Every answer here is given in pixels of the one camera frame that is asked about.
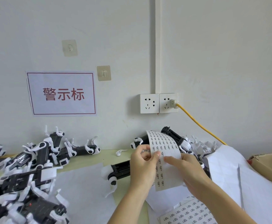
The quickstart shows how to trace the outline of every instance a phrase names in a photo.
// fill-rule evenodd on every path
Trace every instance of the power socket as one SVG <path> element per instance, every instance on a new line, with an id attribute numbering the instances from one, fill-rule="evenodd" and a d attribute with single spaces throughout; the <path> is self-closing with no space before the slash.
<path id="1" fill-rule="evenodd" d="M 140 94 L 140 113 L 159 113 L 159 94 Z"/>
<path id="2" fill-rule="evenodd" d="M 178 99 L 179 99 L 179 95 L 177 93 L 159 94 L 159 112 L 160 113 L 178 112 L 178 109 L 175 109 L 171 105 L 171 100 L 178 100 Z"/>

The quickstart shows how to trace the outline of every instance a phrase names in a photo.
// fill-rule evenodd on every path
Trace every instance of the table surface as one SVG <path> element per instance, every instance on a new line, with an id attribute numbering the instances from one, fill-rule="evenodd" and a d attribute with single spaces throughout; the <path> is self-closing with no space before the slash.
<path id="1" fill-rule="evenodd" d="M 72 157 L 69 164 L 64 166 L 63 169 L 58 170 L 58 172 L 62 171 L 69 171 L 69 170 L 74 170 L 82 167 L 87 167 L 91 166 L 97 163 L 103 163 L 104 166 L 110 165 L 110 164 L 116 164 L 120 162 L 124 162 L 130 159 L 130 156 L 132 152 L 134 151 L 133 149 L 128 149 L 126 152 L 122 152 L 120 156 L 116 156 L 115 153 L 118 150 L 112 149 L 112 150 L 102 150 L 99 154 L 97 155 L 92 155 L 92 156 L 77 156 L 77 157 Z M 117 189 L 113 193 L 113 197 L 115 200 L 116 205 L 119 204 L 120 200 L 123 198 L 125 193 L 128 190 L 128 187 L 130 185 L 130 176 L 125 177 L 122 179 L 119 179 L 117 181 Z M 147 203 L 144 202 L 140 216 L 138 219 L 138 223 L 142 224 L 149 224 L 149 216 L 147 213 Z"/>

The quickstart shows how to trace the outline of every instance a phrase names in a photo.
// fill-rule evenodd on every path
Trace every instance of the sign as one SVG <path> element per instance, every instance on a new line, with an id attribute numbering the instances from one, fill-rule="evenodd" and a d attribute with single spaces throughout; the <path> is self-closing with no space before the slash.
<path id="1" fill-rule="evenodd" d="M 26 72 L 34 116 L 96 115 L 93 72 Z"/>

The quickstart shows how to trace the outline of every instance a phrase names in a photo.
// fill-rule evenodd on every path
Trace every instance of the right hand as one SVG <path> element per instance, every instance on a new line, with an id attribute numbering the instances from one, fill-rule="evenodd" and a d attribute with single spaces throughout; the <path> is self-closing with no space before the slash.
<path id="1" fill-rule="evenodd" d="M 206 191 L 212 184 L 212 180 L 206 175 L 201 168 L 194 155 L 182 153 L 182 159 L 176 159 L 172 156 L 165 156 L 164 161 L 175 166 L 183 176 L 184 182 L 188 190 L 198 200 L 203 197 L 203 192 Z"/>

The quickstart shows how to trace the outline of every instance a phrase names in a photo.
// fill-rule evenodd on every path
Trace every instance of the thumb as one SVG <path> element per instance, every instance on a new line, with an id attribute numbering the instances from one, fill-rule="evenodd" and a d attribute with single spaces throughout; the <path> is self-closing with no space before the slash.
<path id="1" fill-rule="evenodd" d="M 150 162 L 152 162 L 153 164 L 157 164 L 159 157 L 160 157 L 161 152 L 157 151 L 155 152 L 152 157 L 149 159 Z"/>
<path id="2" fill-rule="evenodd" d="M 173 165 L 175 167 L 179 167 L 182 164 L 181 159 L 174 158 L 172 156 L 165 156 L 164 161 L 170 165 Z"/>

